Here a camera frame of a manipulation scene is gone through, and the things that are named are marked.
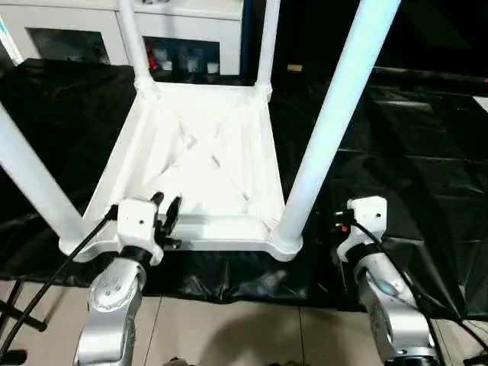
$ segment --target red object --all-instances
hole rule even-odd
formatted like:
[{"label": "red object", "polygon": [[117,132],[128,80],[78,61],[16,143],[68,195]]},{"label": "red object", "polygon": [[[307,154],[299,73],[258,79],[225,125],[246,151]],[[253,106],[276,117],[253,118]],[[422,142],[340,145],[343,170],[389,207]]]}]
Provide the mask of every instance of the red object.
[{"label": "red object", "polygon": [[156,60],[156,57],[154,56],[154,51],[149,44],[146,45],[146,53],[147,59],[149,61],[149,68],[151,70],[156,70],[158,68],[158,62]]}]

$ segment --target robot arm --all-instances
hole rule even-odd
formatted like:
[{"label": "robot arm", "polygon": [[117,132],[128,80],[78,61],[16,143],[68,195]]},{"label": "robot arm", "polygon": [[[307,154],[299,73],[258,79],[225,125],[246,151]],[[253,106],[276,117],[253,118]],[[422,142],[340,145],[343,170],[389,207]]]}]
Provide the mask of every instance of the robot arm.
[{"label": "robot arm", "polygon": [[117,237],[124,247],[90,286],[88,320],[79,338],[75,366],[132,364],[134,320],[142,301],[146,269],[161,262],[162,247],[179,244],[168,236],[175,225],[181,198],[177,197],[168,213],[159,217],[163,198],[158,193],[151,201],[127,199],[120,203]]},{"label": "robot arm", "polygon": [[362,231],[362,226],[381,240],[386,229],[387,202],[367,197],[348,202],[348,212],[338,213],[356,222],[349,237],[338,247],[344,262],[351,262],[359,299],[371,322],[374,341],[385,364],[437,365],[438,356],[427,319],[418,310],[408,284],[387,255]]}]

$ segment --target white pole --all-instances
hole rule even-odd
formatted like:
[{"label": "white pole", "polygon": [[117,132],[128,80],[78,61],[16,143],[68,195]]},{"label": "white pole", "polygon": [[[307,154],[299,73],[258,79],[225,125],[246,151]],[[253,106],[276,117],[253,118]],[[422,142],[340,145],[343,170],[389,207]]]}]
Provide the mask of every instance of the white pole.
[{"label": "white pole", "polygon": [[288,248],[301,234],[366,86],[401,0],[361,0],[273,240]]},{"label": "white pole", "polygon": [[143,38],[140,35],[136,23],[136,15],[133,9],[133,0],[120,0],[120,16],[122,17],[122,30],[129,52],[130,61],[136,74],[135,85],[137,88],[152,89],[154,87],[153,78],[149,74],[149,63],[147,61],[146,48]]},{"label": "white pole", "polygon": [[271,96],[271,72],[275,57],[276,33],[280,17],[280,0],[267,0],[265,23],[262,29],[261,53],[259,56],[258,79],[256,86],[268,91]]},{"label": "white pole", "polygon": [[0,164],[60,239],[81,242],[82,217],[0,104]]}]

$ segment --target black plastic sheet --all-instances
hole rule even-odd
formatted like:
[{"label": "black plastic sheet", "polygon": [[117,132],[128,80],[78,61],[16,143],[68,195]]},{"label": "black plastic sheet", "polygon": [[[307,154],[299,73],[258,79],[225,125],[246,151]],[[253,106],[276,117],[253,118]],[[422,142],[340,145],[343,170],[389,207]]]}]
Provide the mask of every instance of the black plastic sheet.
[{"label": "black plastic sheet", "polygon": [[[28,60],[0,80],[0,100],[82,211],[134,97],[132,69]],[[285,196],[326,85],[275,85],[271,122]],[[167,252],[147,295],[216,303],[260,300],[360,310],[351,269],[335,256],[332,214],[351,197],[388,200],[385,246],[425,295],[430,316],[488,319],[488,118],[467,95],[371,85],[364,93],[288,263],[266,253]],[[0,276],[44,281],[65,258],[54,233],[2,172]],[[73,264],[87,286],[110,260]]]}]

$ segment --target tiled floor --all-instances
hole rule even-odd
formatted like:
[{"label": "tiled floor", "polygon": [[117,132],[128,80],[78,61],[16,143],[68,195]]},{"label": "tiled floor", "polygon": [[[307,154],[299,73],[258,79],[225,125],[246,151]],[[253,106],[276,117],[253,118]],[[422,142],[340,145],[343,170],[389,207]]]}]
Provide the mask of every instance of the tiled floor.
[{"label": "tiled floor", "polygon": [[[2,299],[11,286],[0,282]],[[18,307],[25,307],[38,288],[38,284],[25,284]],[[86,290],[53,287],[34,315],[48,318],[47,331],[24,326],[13,348],[27,349],[27,366],[71,365],[86,319]],[[480,328],[473,329],[488,341],[488,330],[483,330],[488,325],[476,325]],[[479,353],[479,346],[455,324],[442,321],[436,326],[448,345],[442,345],[448,364],[461,366],[464,358]],[[266,366],[288,361],[309,366],[381,365],[368,319],[360,313],[147,297],[136,327],[134,366],[162,366],[175,356],[198,366]]]}]

